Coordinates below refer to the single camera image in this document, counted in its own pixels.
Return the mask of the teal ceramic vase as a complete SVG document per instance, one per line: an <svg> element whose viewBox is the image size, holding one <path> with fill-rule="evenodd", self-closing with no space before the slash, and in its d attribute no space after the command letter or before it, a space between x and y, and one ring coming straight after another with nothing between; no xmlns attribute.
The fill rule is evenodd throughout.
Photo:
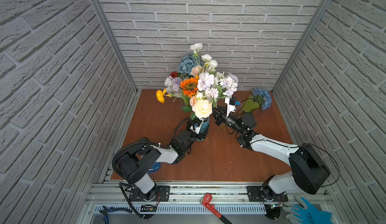
<svg viewBox="0 0 386 224"><path fill-rule="evenodd" d="M209 130L209 126L210 126L210 118L207 117L207 118L203 118L205 120L204 122L204 128L205 130L208 129Z"/></svg>

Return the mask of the white green mixed bouquet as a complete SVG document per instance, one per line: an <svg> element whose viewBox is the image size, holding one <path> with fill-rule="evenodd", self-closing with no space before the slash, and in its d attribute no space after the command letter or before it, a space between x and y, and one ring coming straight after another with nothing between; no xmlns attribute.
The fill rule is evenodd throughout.
<svg viewBox="0 0 386 224"><path fill-rule="evenodd" d="M202 72L195 78L198 79L198 92L191 98L181 96L186 104L182 110L192 112L196 118L202 119L210 117L219 100L232 97L239 82L237 76L220 72Z"/></svg>

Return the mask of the blue hydrangea flower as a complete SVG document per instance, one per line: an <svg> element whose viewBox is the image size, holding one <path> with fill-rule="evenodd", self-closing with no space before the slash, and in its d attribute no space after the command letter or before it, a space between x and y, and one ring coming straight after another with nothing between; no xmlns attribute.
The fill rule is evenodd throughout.
<svg viewBox="0 0 386 224"><path fill-rule="evenodd" d="M252 93L245 99L241 101L241 110L238 112L238 116L243 115L244 113L252 113L253 111L267 110L271 107L272 97L267 90L261 88L255 88Z"/></svg>

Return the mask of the orange flower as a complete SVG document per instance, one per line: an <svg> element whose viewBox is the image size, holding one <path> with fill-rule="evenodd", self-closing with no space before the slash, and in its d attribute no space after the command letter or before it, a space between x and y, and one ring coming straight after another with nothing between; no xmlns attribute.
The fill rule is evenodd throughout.
<svg viewBox="0 0 386 224"><path fill-rule="evenodd" d="M192 77L181 82L180 88L183 91L183 95L191 98L198 92L198 79Z"/></svg>

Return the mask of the pink lilac flower bouquet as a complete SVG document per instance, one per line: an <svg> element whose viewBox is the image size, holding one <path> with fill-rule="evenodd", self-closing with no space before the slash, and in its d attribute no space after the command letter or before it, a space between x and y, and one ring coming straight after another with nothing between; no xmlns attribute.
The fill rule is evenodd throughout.
<svg viewBox="0 0 386 224"><path fill-rule="evenodd" d="M182 79L180 77L173 78L168 76L164 82L166 92L172 97L181 97L183 92L181 89Z"/></svg>

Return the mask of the yellow orange poppy stem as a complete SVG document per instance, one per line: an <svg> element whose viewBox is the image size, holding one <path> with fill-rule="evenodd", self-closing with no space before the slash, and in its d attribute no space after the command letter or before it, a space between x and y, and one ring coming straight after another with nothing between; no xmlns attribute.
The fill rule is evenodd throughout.
<svg viewBox="0 0 386 224"><path fill-rule="evenodd" d="M180 94L174 94L174 93L169 93L167 89L165 88L164 90L158 90L156 92L156 99L160 103L164 104L166 98L181 98Z"/></svg>

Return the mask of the red gerbera flower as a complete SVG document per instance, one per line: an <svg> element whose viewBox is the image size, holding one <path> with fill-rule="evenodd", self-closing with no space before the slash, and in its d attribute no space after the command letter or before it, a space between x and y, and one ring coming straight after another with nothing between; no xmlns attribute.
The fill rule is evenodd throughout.
<svg viewBox="0 0 386 224"><path fill-rule="evenodd" d="M179 73L176 72L176 71L174 71L174 72L172 72L172 73L170 74L170 77L171 77L172 79L178 78L178 76L179 76Z"/></svg>

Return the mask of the pale blue rose bunch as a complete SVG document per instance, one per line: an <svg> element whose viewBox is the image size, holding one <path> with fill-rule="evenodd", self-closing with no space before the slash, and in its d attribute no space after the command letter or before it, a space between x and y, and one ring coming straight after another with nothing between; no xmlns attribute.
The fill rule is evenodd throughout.
<svg viewBox="0 0 386 224"><path fill-rule="evenodd" d="M192 70L199 66L201 62L193 53L185 55L181 58L181 63L177 68L178 73L191 75Z"/></svg>

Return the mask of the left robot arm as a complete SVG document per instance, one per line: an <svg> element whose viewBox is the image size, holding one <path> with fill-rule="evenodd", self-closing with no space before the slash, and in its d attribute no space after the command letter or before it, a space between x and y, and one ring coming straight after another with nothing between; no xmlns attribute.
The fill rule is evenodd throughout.
<svg viewBox="0 0 386 224"><path fill-rule="evenodd" d="M193 130L183 130L173 137L168 147L153 143L148 138L141 138L113 156L112 168L130 187L136 187L147 200L152 200L157 193L157 186L148 174L149 169L155 163L178 164L194 142L206 138L208 131L206 129L196 133Z"/></svg>

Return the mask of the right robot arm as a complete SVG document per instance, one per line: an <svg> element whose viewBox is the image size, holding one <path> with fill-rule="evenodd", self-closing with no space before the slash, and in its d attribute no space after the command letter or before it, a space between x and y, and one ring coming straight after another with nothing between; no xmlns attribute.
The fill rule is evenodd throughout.
<svg viewBox="0 0 386 224"><path fill-rule="evenodd" d="M242 148L264 153L290 166L290 172L272 175L263 183L259 191L263 200L277 198L284 201L284 195L294 190L316 194L330 176L329 168L311 144L287 144L255 132L256 121L252 113L237 118L219 106L213 110L213 116L217 125L223 123L239 134L237 141Z"/></svg>

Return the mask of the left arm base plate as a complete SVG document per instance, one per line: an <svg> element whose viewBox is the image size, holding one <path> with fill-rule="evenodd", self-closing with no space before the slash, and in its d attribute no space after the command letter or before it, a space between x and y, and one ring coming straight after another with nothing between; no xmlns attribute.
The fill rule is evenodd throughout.
<svg viewBox="0 0 386 224"><path fill-rule="evenodd" d="M130 201L153 201L153 202L168 202L170 194L170 186L168 185L156 185L148 193L143 193L139 188L131 190L129 197Z"/></svg>

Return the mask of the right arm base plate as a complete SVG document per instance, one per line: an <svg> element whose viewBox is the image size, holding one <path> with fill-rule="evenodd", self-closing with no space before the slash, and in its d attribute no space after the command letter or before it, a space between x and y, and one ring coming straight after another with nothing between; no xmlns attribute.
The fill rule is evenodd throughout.
<svg viewBox="0 0 386 224"><path fill-rule="evenodd" d="M287 202L286 192L281 194L274 193L269 187L247 186L247 194L250 202Z"/></svg>

